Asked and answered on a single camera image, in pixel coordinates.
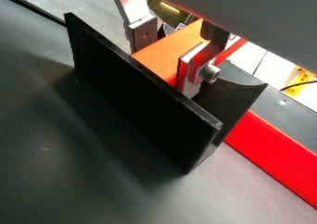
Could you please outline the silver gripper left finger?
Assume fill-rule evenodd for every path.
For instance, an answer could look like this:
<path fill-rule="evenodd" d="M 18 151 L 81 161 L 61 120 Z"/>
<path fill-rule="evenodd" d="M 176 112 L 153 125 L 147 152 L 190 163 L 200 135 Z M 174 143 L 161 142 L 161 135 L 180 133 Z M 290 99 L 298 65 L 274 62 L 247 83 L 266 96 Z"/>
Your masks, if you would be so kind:
<path fill-rule="evenodd" d="M 125 26 L 131 53 L 157 40 L 157 18 L 151 14 L 145 0 L 113 0 Z"/>

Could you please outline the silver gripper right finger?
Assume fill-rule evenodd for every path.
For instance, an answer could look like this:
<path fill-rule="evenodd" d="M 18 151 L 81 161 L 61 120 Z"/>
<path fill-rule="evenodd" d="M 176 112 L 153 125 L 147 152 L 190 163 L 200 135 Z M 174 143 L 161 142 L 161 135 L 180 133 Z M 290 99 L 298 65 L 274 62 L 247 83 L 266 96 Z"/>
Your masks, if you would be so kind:
<path fill-rule="evenodd" d="M 203 81 L 214 83 L 219 76 L 212 59 L 224 51 L 228 32 L 203 20 L 199 36 L 207 42 L 199 42 L 178 58 L 176 65 L 175 88 L 188 98 L 198 94 Z"/>

